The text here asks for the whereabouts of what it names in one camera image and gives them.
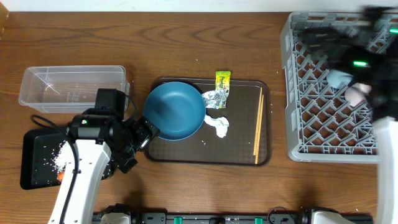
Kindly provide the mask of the light blue cup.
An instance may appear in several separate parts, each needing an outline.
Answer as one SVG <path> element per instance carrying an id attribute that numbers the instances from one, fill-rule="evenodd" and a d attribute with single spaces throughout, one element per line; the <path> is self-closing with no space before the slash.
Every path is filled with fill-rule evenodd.
<path id="1" fill-rule="evenodd" d="M 352 79 L 352 75 L 339 70 L 330 70 L 326 76 L 328 84 L 336 89 L 342 89 L 344 86 L 349 85 Z"/>

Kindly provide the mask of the white cup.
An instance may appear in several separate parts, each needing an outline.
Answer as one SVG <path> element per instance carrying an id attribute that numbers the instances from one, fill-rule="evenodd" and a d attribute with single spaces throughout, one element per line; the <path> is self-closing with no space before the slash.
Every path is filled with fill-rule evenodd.
<path id="1" fill-rule="evenodd" d="M 345 100 L 349 102 L 351 107 L 355 107 L 366 100 L 366 95 L 368 95 L 370 91 L 370 85 L 355 83 L 345 91 Z"/>

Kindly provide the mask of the dark blue plate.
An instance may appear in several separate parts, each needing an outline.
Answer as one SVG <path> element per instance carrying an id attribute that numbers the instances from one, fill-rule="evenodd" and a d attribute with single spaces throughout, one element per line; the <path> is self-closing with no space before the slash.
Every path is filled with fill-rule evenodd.
<path id="1" fill-rule="evenodd" d="M 206 107 L 200 91 L 184 82 L 167 82 L 154 88 L 146 98 L 143 115 L 167 141 L 189 138 L 202 126 Z"/>

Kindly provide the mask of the white rice pile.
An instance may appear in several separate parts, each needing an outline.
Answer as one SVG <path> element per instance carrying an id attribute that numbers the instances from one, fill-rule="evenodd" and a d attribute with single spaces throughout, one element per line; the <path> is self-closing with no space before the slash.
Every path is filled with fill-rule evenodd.
<path id="1" fill-rule="evenodd" d="M 45 168 L 50 169 L 51 174 L 57 176 L 60 172 L 65 172 L 67 164 L 71 161 L 71 148 L 67 141 L 62 141 L 57 147 L 50 151 L 50 157 L 43 159 L 43 165 Z"/>

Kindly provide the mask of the orange carrot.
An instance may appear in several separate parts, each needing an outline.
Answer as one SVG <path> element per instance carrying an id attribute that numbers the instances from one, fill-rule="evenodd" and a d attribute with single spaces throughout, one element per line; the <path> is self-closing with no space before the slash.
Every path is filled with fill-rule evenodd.
<path id="1" fill-rule="evenodd" d="M 57 176 L 57 180 L 61 182 L 63 180 L 64 174 L 64 172 L 60 172 Z"/>

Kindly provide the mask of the white tissue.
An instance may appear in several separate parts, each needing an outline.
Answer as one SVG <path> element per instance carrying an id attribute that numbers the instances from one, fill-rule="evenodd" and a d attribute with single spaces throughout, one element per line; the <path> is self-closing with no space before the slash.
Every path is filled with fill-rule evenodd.
<path id="1" fill-rule="evenodd" d="M 225 117 L 212 118 L 211 116 L 206 115 L 204 122 L 216 129 L 216 135 L 219 138 L 224 138 L 227 135 L 229 121 Z"/>

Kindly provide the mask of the green snack wrapper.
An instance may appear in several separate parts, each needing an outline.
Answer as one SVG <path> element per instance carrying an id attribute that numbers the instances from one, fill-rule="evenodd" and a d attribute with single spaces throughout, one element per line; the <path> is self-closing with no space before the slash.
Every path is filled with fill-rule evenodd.
<path id="1" fill-rule="evenodd" d="M 204 92 L 202 97 L 206 108 L 224 109 L 229 97 L 230 91 L 230 71 L 217 71 L 215 79 L 215 89 Z"/>

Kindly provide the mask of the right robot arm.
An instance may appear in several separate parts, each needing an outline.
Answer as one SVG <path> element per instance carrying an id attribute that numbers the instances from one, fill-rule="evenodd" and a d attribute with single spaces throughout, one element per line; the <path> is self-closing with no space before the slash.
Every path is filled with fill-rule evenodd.
<path id="1" fill-rule="evenodd" d="M 308 50 L 326 55 L 333 88 L 350 83 L 370 87 L 361 92 L 373 109 L 373 133 L 378 145 L 376 223 L 397 223 L 397 41 L 383 54 L 366 49 L 372 30 L 350 37 L 331 27 L 306 29 L 302 40 Z"/>

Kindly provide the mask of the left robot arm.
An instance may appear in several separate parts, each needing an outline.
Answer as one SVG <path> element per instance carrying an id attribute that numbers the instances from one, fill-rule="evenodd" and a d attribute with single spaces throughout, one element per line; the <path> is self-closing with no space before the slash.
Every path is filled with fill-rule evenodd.
<path id="1" fill-rule="evenodd" d="M 49 222 L 89 223 L 107 164 L 114 161 L 121 172 L 129 172 L 137 152 L 158 134 L 145 117 L 124 121 L 118 115 L 76 115 L 67 133 L 72 152 Z"/>

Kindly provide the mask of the grey dishwasher rack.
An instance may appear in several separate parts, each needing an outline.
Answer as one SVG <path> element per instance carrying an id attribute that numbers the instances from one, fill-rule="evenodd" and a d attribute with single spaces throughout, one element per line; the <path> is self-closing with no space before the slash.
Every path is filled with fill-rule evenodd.
<path id="1" fill-rule="evenodd" d="M 280 33 L 282 67 L 285 72 L 287 106 L 285 124 L 289 157 L 297 162 L 375 164 L 377 141 L 373 135 L 373 112 L 365 100 L 351 107 L 345 91 L 332 88 L 327 57 L 312 55 L 301 39 L 306 29 L 333 27 L 350 36 L 360 26 L 373 25 L 366 48 L 383 54 L 397 41 L 397 9 L 386 12 L 375 23 L 359 13 L 291 13 Z"/>

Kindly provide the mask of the black tray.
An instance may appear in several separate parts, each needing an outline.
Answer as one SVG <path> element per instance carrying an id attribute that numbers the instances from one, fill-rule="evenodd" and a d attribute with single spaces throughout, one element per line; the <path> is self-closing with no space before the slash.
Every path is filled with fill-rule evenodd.
<path id="1" fill-rule="evenodd" d="M 23 138 L 20 186 L 24 190 L 58 186 L 61 182 L 56 175 L 45 168 L 44 158 L 50 157 L 50 151 L 66 139 L 53 129 L 33 129 Z"/>

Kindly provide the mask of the clear plastic bin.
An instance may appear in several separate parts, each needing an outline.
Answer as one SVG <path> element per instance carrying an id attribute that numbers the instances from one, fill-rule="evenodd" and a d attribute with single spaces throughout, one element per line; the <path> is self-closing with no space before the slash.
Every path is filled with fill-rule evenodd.
<path id="1" fill-rule="evenodd" d="M 94 107 L 100 88 L 129 94 L 125 68 L 121 65 L 29 67 L 22 79 L 19 104 L 41 113 L 80 114 Z"/>

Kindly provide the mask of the brown serving tray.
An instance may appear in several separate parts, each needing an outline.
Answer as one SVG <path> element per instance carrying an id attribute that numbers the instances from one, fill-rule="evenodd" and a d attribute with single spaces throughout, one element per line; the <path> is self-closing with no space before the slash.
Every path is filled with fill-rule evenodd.
<path id="1" fill-rule="evenodd" d="M 260 87 L 264 95 L 259 160 L 253 155 L 257 107 Z M 208 124 L 189 138 L 181 141 L 154 139 L 145 156 L 156 162 L 216 164 L 234 166 L 264 166 L 272 155 L 270 91 L 261 81 L 231 80 L 225 109 L 208 109 L 213 118 L 225 117 L 229 121 L 227 135 L 219 138 L 216 129 Z"/>

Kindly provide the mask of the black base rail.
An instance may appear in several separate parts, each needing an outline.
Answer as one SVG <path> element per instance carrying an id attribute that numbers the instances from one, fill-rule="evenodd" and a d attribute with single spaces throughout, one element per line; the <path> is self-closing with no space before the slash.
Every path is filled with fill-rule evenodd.
<path id="1" fill-rule="evenodd" d="M 133 213 L 132 224 L 295 224 L 297 216 L 287 213 L 273 213 L 271 215 L 198 215 L 165 213 Z"/>

